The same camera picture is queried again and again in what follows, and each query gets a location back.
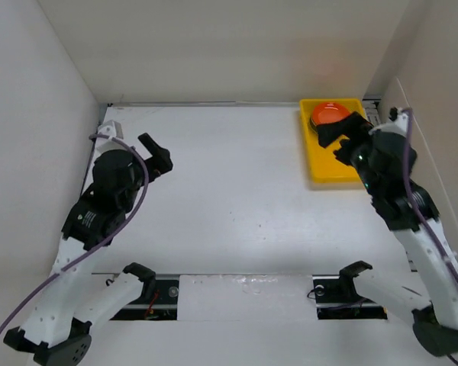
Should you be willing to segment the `orange plate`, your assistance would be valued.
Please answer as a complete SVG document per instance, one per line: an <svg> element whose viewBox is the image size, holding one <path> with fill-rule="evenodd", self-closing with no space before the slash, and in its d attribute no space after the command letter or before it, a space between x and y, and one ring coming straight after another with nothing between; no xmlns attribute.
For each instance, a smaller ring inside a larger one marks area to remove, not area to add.
<svg viewBox="0 0 458 366"><path fill-rule="evenodd" d="M343 120L350 115L350 111L342 104L337 102L322 102L311 112L310 121L317 127L323 124L332 124Z"/></svg>

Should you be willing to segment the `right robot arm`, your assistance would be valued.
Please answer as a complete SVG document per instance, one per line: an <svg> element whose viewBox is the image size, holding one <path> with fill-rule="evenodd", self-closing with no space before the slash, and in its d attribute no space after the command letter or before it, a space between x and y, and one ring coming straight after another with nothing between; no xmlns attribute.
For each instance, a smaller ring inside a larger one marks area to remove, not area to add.
<svg viewBox="0 0 458 366"><path fill-rule="evenodd" d="M411 179L417 159L411 125L410 108L393 108L389 122L377 127L357 112L316 126L321 147L340 143L336 160L355 169L373 208L402 244L427 289L427 295L420 295L358 261L334 278L331 291L343 298L334 309L372 301L410 326L430 355L452 359L458 353L458 261L434 200Z"/></svg>

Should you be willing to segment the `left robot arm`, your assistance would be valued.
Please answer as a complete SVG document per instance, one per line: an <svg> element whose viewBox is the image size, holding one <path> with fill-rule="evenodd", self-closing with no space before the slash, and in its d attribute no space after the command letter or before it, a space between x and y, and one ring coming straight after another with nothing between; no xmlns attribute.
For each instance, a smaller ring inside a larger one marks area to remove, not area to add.
<svg viewBox="0 0 458 366"><path fill-rule="evenodd" d="M95 266L139 211L149 184L173 169L169 150L147 133L138 139L151 154L148 159L115 136L97 133L91 138L116 147L95 160L92 183L74 203L61 229L49 277L9 319L39 295L30 316L18 327L10 328L9 320L0 327L4 344L31 354L38 365L78 365L94 332L130 302L150 300L156 287L155 272L132 262L97 295L85 298Z"/></svg>

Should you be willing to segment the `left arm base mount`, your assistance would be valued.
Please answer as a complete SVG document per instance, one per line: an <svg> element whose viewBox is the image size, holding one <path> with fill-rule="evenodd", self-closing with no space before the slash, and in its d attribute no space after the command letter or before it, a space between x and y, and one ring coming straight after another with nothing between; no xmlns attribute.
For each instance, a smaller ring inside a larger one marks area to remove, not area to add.
<svg viewBox="0 0 458 366"><path fill-rule="evenodd" d="M176 321L179 299L179 276L156 276L156 285L149 299L140 297L119 310L114 321Z"/></svg>

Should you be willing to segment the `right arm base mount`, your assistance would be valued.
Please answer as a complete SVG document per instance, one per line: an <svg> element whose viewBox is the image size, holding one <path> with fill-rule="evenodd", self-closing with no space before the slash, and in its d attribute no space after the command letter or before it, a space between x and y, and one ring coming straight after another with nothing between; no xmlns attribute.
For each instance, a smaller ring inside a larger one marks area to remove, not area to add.
<svg viewBox="0 0 458 366"><path fill-rule="evenodd" d="M307 298L315 302L319 320L388 319L385 308L347 293L340 286L337 274L313 275Z"/></svg>

